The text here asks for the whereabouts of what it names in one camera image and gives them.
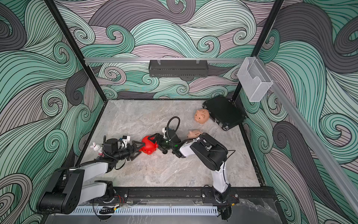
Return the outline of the red piggy bank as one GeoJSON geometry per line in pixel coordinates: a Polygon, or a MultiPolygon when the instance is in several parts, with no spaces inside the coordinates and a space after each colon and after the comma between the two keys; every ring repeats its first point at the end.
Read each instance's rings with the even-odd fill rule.
{"type": "Polygon", "coordinates": [[[158,144],[156,143],[155,136],[145,136],[142,139],[142,143],[144,143],[144,146],[139,151],[147,155],[153,154],[158,148],[158,144]]]}

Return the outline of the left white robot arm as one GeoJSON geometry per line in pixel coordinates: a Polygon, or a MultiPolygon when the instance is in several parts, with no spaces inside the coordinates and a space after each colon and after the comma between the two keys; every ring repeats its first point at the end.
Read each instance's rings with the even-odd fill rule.
{"type": "Polygon", "coordinates": [[[103,144],[91,147],[99,157],[74,168],[57,169],[50,177],[36,204],[41,214],[70,214],[85,202],[101,200],[111,203],[115,190],[111,181],[89,181],[115,169],[119,161],[132,161],[145,143],[128,139],[104,139],[103,144]]]}

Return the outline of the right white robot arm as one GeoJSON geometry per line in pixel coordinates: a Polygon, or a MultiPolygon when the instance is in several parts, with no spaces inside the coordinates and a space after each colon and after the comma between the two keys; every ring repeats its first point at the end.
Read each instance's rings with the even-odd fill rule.
{"type": "Polygon", "coordinates": [[[207,133],[201,133],[195,138],[181,141],[175,130],[164,128],[163,133],[156,133],[145,137],[153,143],[155,148],[166,154],[169,150],[179,158],[195,155],[211,171],[213,178],[213,191],[217,200],[225,201],[230,183],[226,178],[227,148],[207,133]]]}

